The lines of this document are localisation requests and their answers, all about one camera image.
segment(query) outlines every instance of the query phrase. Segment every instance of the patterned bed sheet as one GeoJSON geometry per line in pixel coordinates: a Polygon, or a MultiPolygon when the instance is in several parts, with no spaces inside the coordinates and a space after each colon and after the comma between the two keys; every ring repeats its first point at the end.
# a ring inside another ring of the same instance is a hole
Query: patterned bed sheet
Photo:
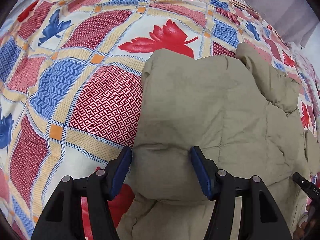
{"type": "Polygon", "coordinates": [[[89,176],[133,145],[140,75],[156,49],[233,57],[247,42],[302,84],[302,125],[317,135],[319,93],[272,26],[244,8],[234,0],[39,0],[13,24],[0,38],[0,208],[22,239],[64,175],[89,176]]]}

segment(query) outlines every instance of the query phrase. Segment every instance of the blue patterned square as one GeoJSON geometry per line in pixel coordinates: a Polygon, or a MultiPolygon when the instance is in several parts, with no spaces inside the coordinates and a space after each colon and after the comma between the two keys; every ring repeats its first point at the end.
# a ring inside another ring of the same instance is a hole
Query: blue patterned square
{"type": "Polygon", "coordinates": [[[30,103],[35,110],[49,119],[55,106],[80,75],[83,65],[63,60],[50,67],[40,78],[39,88],[30,103]]]}
{"type": "Polygon", "coordinates": [[[210,0],[209,4],[214,5],[215,7],[219,7],[222,9],[225,9],[226,11],[230,11],[229,10],[229,4],[226,2],[221,2],[219,0],[210,0]]]}
{"type": "Polygon", "coordinates": [[[106,4],[138,4],[138,2],[147,2],[147,0],[110,0],[106,4]]]}
{"type": "Polygon", "coordinates": [[[236,48],[239,44],[237,31],[228,24],[225,24],[217,19],[214,19],[214,22],[216,25],[213,30],[213,36],[229,43],[231,46],[236,48]]]}
{"type": "Polygon", "coordinates": [[[285,68],[282,64],[275,62],[275,67],[281,70],[282,72],[285,72],[285,68]]]}
{"type": "Polygon", "coordinates": [[[268,39],[269,39],[269,37],[270,37],[270,30],[269,30],[268,28],[266,28],[266,27],[263,27],[263,29],[264,29],[264,32],[266,33],[266,35],[267,35],[267,37],[268,37],[268,39]]]}
{"type": "Polygon", "coordinates": [[[9,76],[20,51],[21,49],[16,45],[12,37],[0,48],[0,78],[3,82],[9,76]]]}
{"type": "Polygon", "coordinates": [[[14,198],[12,198],[12,206],[14,213],[20,218],[24,228],[27,231],[28,236],[31,238],[33,230],[35,229],[33,227],[32,221],[27,218],[26,214],[22,211],[21,207],[14,198]]]}

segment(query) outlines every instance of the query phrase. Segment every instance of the gray fabric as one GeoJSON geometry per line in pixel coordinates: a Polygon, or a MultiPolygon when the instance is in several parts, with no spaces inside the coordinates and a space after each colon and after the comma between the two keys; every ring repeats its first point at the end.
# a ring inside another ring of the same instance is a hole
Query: gray fabric
{"type": "Polygon", "coordinates": [[[188,156],[194,145],[234,176],[261,176],[294,228],[306,196],[290,177],[297,171],[308,178],[320,167],[320,149],[305,134],[297,109],[300,84],[246,43],[238,45],[236,58],[193,60],[157,50],[141,81],[128,175],[137,196],[118,226],[122,240],[203,239],[213,203],[202,194],[188,156]]]}
{"type": "Polygon", "coordinates": [[[285,42],[305,46],[319,20],[306,0],[245,0],[285,42]]]}

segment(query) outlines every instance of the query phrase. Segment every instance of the mattress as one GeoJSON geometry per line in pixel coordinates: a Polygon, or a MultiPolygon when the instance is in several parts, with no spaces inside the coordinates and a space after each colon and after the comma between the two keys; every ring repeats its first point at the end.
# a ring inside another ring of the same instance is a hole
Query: mattress
{"type": "Polygon", "coordinates": [[[12,228],[30,239],[63,176],[87,177],[132,147],[152,52],[233,57],[241,42],[301,83],[301,123],[319,136],[317,77],[242,0],[36,2],[0,38],[0,208],[12,228]]]}

